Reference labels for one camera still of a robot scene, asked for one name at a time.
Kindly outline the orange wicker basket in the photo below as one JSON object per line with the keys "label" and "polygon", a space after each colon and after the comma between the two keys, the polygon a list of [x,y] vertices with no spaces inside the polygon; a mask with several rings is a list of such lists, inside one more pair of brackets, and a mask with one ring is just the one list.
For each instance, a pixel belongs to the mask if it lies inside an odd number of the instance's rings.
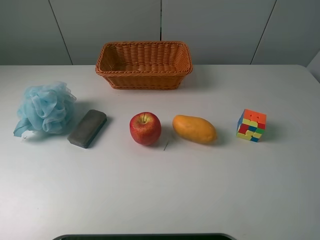
{"label": "orange wicker basket", "polygon": [[189,47],[181,41],[109,42],[95,66],[118,90],[175,90],[192,71]]}

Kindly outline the light blue bath loofah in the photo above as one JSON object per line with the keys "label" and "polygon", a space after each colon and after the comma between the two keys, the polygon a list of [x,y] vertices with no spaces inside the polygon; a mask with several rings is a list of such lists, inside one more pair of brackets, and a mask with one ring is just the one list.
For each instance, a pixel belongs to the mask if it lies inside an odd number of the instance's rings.
{"label": "light blue bath loofah", "polygon": [[26,131],[63,133],[71,121],[77,98],[64,82],[28,87],[17,110],[20,118],[13,135]]}

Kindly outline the red apple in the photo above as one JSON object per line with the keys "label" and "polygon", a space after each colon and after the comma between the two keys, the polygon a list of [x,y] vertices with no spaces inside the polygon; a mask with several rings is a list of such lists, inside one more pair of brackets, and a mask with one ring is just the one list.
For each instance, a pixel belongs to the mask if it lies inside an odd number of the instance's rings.
{"label": "red apple", "polygon": [[153,145],[161,136],[159,118],[151,112],[141,112],[132,117],[129,130],[133,140],[143,146]]}

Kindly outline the colourful puzzle cube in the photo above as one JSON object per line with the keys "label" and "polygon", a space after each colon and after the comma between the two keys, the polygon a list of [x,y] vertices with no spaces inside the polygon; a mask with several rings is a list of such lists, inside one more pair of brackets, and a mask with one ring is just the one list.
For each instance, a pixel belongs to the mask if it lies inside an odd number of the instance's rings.
{"label": "colourful puzzle cube", "polygon": [[251,142],[259,142],[267,126],[267,115],[244,109],[237,122],[236,136]]}

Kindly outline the yellow orange mango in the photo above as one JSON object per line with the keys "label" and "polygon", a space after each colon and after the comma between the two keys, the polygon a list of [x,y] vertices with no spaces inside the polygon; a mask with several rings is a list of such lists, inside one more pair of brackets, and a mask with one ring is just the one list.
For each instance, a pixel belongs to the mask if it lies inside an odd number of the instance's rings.
{"label": "yellow orange mango", "polygon": [[218,137],[216,128],[201,117],[176,115],[172,126],[180,137],[198,144],[210,144]]}

